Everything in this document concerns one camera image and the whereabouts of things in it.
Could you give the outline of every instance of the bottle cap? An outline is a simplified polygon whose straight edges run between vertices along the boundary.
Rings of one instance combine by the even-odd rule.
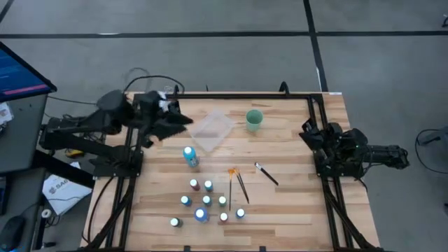
[[[188,197],[187,196],[182,196],[181,202],[184,203],[184,204],[187,204],[188,203]]]
[[[204,203],[209,203],[209,202],[210,202],[210,197],[209,197],[209,196],[204,196],[204,197],[202,198],[202,201],[203,201]]]
[[[198,217],[198,218],[204,217],[204,211],[202,209],[196,210],[195,214],[196,214],[196,217]]]
[[[197,180],[196,179],[190,180],[190,186],[197,186]]]
[[[227,199],[224,196],[219,197],[219,203],[224,204]]]
[[[179,225],[179,220],[177,218],[172,218],[170,223],[173,227],[176,227],[177,225]]]
[[[243,209],[238,209],[238,211],[237,211],[237,215],[238,215],[239,217],[244,216],[244,210],[243,210]]]
[[[219,216],[219,218],[220,218],[222,221],[226,221],[229,217],[227,216],[226,213],[222,213],[222,214]]]

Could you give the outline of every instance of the small bottle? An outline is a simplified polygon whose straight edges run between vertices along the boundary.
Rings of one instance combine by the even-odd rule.
[[[191,199],[189,196],[182,196],[181,197],[182,204],[186,205],[187,207],[191,206]]]
[[[196,179],[190,180],[190,186],[191,186],[191,188],[193,188],[193,190],[200,190],[201,189],[201,186],[199,185],[199,183],[197,182]]]
[[[219,219],[221,220],[222,223],[226,222],[228,218],[229,218],[229,216],[226,213],[222,213],[219,216]]]
[[[180,228],[183,225],[183,221],[178,218],[172,218],[170,223],[171,223],[171,226],[173,226],[174,228]]]
[[[206,206],[208,206],[208,207],[211,206],[211,198],[210,198],[209,196],[204,196],[204,197],[202,198],[202,202],[203,202]]]
[[[213,192],[213,184],[211,183],[211,181],[205,181],[204,187],[207,192]]]
[[[196,221],[199,221],[201,223],[206,223],[207,221],[209,221],[210,216],[209,216],[207,209],[205,209],[204,207],[200,207],[200,208],[196,209],[195,219],[196,219]]]
[[[238,209],[237,210],[237,218],[243,218],[244,217],[244,210]]]
[[[183,157],[190,167],[196,167],[199,164],[199,159],[196,156],[196,151],[193,147],[185,147],[183,149]]]
[[[220,207],[225,207],[227,204],[227,199],[224,196],[219,197],[218,201]]]

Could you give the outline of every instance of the green cup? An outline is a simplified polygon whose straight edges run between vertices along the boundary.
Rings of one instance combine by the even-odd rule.
[[[260,124],[263,121],[263,112],[258,109],[252,109],[246,114],[246,127],[250,132],[255,132],[260,129]]]

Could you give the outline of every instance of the wooden table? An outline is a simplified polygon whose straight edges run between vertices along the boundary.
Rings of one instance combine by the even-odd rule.
[[[342,95],[323,94],[329,122],[349,129],[349,120]],[[202,150],[188,132],[176,135],[144,150],[141,176],[136,181],[134,201],[127,236],[128,251],[182,251],[186,245],[193,251],[331,251],[328,218],[320,178],[315,174],[312,152],[298,136],[301,125],[309,118],[308,105],[300,99],[181,99],[182,113],[191,117],[194,129],[213,109],[223,111],[234,121],[234,128],[213,152]],[[260,109],[264,120],[256,133],[246,131],[245,115],[250,109]],[[125,142],[126,131],[108,136],[108,145]],[[183,159],[185,146],[194,146],[200,157],[196,169]],[[275,186],[253,163],[259,162],[279,182]],[[232,211],[213,204],[210,221],[197,222],[193,212],[202,206],[201,198],[210,195],[217,202],[222,195],[229,198],[228,169],[237,167],[244,179],[250,198],[247,204],[237,180],[232,189]],[[201,183],[195,192],[190,179]],[[93,204],[107,178],[95,184]],[[206,193],[203,182],[212,180],[214,191]],[[375,224],[364,187],[352,178],[341,178],[349,217],[375,246],[379,245]],[[111,214],[116,179],[101,198],[94,216],[92,233],[96,234]],[[183,206],[180,198],[192,198],[191,207]],[[245,218],[237,220],[235,210],[246,210]],[[218,215],[226,212],[229,221],[218,223]],[[174,228],[169,220],[183,220],[182,228]],[[344,245],[339,218],[339,239]],[[117,222],[114,244],[118,245],[121,220]]]

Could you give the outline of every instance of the computer monitor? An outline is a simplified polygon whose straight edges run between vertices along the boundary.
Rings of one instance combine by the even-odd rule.
[[[49,80],[0,42],[0,102],[56,90]]]

